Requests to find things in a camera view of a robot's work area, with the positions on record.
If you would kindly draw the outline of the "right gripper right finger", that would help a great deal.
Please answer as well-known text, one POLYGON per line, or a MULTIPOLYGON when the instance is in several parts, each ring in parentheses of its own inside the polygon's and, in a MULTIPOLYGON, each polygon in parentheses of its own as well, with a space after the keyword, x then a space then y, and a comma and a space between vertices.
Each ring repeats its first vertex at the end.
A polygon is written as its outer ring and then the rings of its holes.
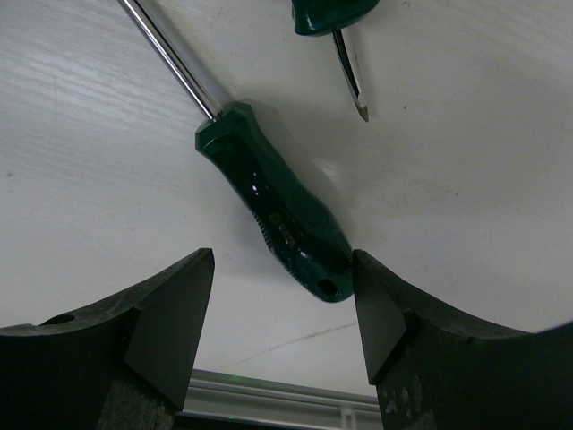
POLYGON ((467 314, 362 250, 355 309, 387 429, 569 429, 572 326, 529 333, 467 314))

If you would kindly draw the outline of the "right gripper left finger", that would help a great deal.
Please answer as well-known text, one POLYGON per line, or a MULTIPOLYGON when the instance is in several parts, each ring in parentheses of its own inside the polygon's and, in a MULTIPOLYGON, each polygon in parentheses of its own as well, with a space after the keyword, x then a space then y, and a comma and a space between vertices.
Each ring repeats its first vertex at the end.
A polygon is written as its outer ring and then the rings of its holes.
POLYGON ((210 300, 202 248, 41 324, 1 330, 4 429, 169 429, 183 409, 210 300))

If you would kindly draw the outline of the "long green screwdriver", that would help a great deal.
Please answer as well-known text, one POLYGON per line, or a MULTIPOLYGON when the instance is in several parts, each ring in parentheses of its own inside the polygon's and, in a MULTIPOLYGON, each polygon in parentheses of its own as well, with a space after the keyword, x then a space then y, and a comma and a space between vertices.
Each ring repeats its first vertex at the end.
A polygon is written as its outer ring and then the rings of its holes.
POLYGON ((185 60, 174 35, 148 1, 123 1, 126 13, 206 116, 195 148, 226 178, 286 271, 327 303, 354 293, 352 249, 329 208, 297 178, 257 123, 252 106, 218 104, 198 61, 185 60))

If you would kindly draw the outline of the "short green screwdriver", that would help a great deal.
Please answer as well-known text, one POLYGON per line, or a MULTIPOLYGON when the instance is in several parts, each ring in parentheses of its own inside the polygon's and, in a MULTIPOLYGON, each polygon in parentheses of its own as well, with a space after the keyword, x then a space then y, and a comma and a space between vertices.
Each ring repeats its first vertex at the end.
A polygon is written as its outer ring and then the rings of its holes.
POLYGON ((354 46, 345 40, 343 30, 358 23, 377 5, 378 0, 293 0, 295 33, 304 37, 330 35, 342 68, 346 85, 358 115, 369 122, 369 112, 354 46))

